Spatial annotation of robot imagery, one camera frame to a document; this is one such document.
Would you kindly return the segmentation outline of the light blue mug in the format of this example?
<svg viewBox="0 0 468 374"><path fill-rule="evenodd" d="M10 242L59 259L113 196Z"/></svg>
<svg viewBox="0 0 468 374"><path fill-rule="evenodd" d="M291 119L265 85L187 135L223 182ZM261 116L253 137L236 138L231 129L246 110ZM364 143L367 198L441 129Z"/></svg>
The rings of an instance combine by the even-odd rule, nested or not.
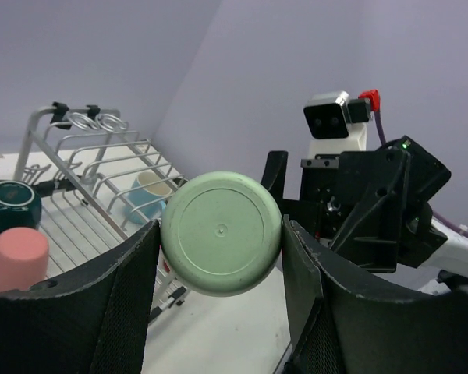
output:
<svg viewBox="0 0 468 374"><path fill-rule="evenodd" d="M152 171L143 171L136 176L130 191L126 194L129 205L123 212L129 222L145 224L160 217L166 207L172 188Z"/></svg>

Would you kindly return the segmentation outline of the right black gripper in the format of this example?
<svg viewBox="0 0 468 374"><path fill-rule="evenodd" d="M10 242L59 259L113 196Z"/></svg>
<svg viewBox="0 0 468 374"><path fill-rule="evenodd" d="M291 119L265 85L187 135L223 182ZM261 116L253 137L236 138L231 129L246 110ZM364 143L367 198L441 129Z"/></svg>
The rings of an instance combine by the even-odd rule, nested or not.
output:
<svg viewBox="0 0 468 374"><path fill-rule="evenodd" d="M270 151L261 179L282 214L357 266L371 273L395 272L407 201L409 154L383 149L303 160L298 200L283 199L287 162L287 151Z"/></svg>

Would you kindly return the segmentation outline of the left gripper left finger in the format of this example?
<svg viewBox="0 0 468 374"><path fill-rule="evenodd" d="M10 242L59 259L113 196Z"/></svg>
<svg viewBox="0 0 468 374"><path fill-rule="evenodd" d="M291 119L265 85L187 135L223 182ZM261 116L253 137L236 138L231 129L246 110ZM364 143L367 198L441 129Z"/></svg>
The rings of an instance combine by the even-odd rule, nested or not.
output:
<svg viewBox="0 0 468 374"><path fill-rule="evenodd" d="M160 227L28 291L0 293L0 373L139 373Z"/></svg>

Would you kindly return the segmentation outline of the light green cup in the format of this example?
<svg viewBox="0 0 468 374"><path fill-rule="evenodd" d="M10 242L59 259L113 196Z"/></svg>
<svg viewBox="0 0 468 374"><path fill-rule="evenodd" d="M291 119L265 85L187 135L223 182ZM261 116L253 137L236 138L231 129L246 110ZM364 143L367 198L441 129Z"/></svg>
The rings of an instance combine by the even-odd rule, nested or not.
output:
<svg viewBox="0 0 468 374"><path fill-rule="evenodd" d="M261 183L234 171L190 179L161 217L165 261L187 288L230 297L259 285L277 262L282 214Z"/></svg>

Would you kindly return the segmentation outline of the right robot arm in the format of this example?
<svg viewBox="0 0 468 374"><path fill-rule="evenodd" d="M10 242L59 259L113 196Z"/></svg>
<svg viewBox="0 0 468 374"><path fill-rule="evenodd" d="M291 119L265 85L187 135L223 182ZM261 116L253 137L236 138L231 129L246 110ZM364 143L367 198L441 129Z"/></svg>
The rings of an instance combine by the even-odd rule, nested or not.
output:
<svg viewBox="0 0 468 374"><path fill-rule="evenodd" d="M430 204L450 170L412 138L302 160L298 199L283 196L287 161L284 150L270 152L262 185L322 245L371 273L435 267L427 292L468 285L468 230Z"/></svg>

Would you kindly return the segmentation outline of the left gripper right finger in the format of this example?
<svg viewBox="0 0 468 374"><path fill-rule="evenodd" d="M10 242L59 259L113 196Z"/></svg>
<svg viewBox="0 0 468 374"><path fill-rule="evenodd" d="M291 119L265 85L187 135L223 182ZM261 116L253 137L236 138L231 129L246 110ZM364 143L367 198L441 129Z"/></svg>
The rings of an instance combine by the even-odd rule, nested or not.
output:
<svg viewBox="0 0 468 374"><path fill-rule="evenodd" d="M283 221L287 373L468 373L468 285L428 295L342 258Z"/></svg>

